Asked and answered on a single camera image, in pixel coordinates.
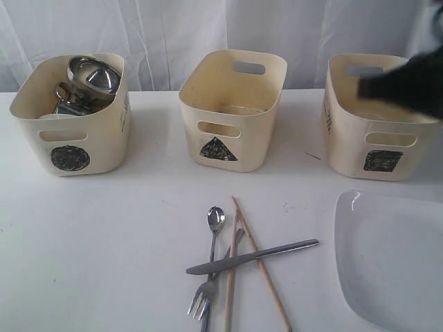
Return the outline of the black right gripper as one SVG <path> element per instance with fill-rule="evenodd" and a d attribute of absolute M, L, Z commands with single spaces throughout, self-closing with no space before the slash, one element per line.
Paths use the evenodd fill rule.
<path fill-rule="evenodd" d="M 359 79 L 356 96 L 442 119 L 442 47 L 418 53 L 388 72 Z"/>

